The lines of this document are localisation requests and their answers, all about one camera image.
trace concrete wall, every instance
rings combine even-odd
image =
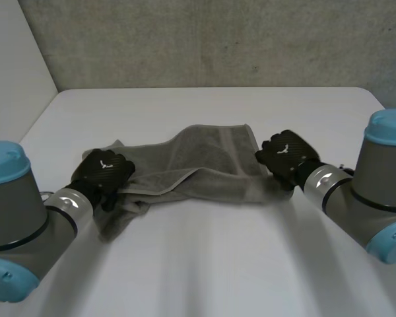
[[[326,87],[396,107],[396,0],[19,0],[59,90]]]
[[[17,0],[0,0],[0,139],[20,141],[56,94]]]

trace black band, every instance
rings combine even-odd
[[[59,213],[60,215],[64,216],[64,218],[71,224],[73,232],[75,233],[75,238],[78,235],[78,226],[76,222],[73,220],[71,216],[69,216],[66,212],[63,210],[55,207],[55,206],[46,206],[47,209],[55,211],[56,213]]]
[[[364,205],[367,205],[371,208],[374,209],[378,209],[378,210],[382,210],[382,211],[388,211],[390,213],[396,213],[396,207],[395,206],[389,206],[389,205],[382,205],[380,203],[374,203],[371,200],[368,200],[366,198],[363,198],[362,196],[358,195],[358,193],[356,193],[356,191],[351,188],[350,192],[352,193],[352,196],[354,196],[354,198],[356,200],[358,200],[360,203],[363,203]]]
[[[23,238],[23,239],[20,239],[18,241],[14,241],[12,243],[0,246],[0,251],[12,250],[14,248],[17,248],[18,246],[22,246],[23,244],[26,244],[28,242],[33,241],[34,239],[39,237],[47,229],[49,222],[50,222],[50,219],[49,219],[49,216],[48,216],[48,213],[47,213],[46,221],[44,222],[44,224],[37,231],[35,231],[34,233],[30,234],[26,238]]]
[[[344,183],[350,182],[352,180],[352,178],[343,178],[342,180],[339,180],[336,184],[334,184],[333,186],[330,187],[330,189],[327,191],[327,193],[325,193],[324,198],[323,198],[323,202],[321,203],[321,210],[325,212],[325,207],[327,206],[327,202],[329,201],[329,198],[331,196],[331,194],[339,187],[342,186]]]

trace white wall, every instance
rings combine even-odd
[[[20,141],[56,94],[17,0],[0,0],[0,139]]]

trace gray cylinder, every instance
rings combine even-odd
[[[376,112],[371,117],[352,188],[363,202],[396,211],[396,109]]]
[[[47,212],[22,147],[0,142],[0,246],[46,225]]]

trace light blue cap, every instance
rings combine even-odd
[[[377,233],[366,251],[386,264],[396,263],[396,222]]]
[[[396,109],[374,112],[365,129],[365,138],[374,143],[396,147]]]
[[[0,259],[1,302],[20,302],[39,284],[40,280],[29,269]]]
[[[24,176],[30,168],[30,161],[18,143],[0,141],[0,184]]]

